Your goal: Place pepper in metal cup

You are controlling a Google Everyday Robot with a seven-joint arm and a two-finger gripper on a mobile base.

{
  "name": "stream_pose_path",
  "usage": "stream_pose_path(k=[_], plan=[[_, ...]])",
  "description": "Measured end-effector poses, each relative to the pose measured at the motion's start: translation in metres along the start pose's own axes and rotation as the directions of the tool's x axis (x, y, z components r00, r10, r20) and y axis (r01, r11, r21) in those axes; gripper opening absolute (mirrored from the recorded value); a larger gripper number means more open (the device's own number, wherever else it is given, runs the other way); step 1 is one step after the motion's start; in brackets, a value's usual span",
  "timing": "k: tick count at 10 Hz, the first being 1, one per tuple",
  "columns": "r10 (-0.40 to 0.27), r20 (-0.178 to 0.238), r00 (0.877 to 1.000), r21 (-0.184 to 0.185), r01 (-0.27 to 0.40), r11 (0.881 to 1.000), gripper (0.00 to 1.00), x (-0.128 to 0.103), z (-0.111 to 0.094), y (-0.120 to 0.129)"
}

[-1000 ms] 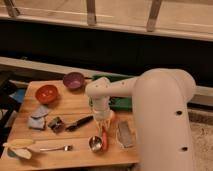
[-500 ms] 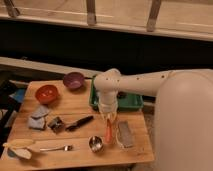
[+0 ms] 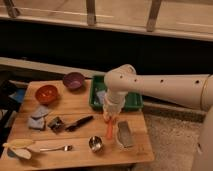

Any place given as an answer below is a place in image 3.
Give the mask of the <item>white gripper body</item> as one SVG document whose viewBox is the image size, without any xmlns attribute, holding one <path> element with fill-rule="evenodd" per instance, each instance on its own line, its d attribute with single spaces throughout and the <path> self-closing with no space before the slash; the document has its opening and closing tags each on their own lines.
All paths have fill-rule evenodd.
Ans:
<svg viewBox="0 0 213 171">
<path fill-rule="evenodd" d="M 119 114 L 125 105 L 124 99 L 118 101 L 111 100 L 108 96 L 104 97 L 103 110 L 106 115 L 112 116 Z"/>
</svg>

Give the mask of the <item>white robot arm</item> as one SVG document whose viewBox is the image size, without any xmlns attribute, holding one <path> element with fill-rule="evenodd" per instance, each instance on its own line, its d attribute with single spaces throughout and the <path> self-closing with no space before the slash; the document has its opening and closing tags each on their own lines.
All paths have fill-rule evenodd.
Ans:
<svg viewBox="0 0 213 171">
<path fill-rule="evenodd" d="M 213 171 L 213 75 L 138 75 L 130 64 L 108 71 L 103 117 L 108 122 L 124 107 L 128 92 L 206 112 L 191 171 Z"/>
</svg>

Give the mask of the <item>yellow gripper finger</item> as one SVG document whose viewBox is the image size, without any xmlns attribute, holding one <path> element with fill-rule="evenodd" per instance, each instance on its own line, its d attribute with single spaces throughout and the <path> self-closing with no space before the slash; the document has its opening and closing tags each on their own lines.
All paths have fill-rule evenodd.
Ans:
<svg viewBox="0 0 213 171">
<path fill-rule="evenodd" d="M 116 122 L 116 121 L 118 120 L 118 118 L 119 118 L 119 115 L 118 115 L 118 114 L 113 115 L 113 122 Z"/>
<path fill-rule="evenodd" d="M 103 118 L 105 122 L 109 121 L 109 115 L 107 113 L 103 113 Z"/>
</svg>

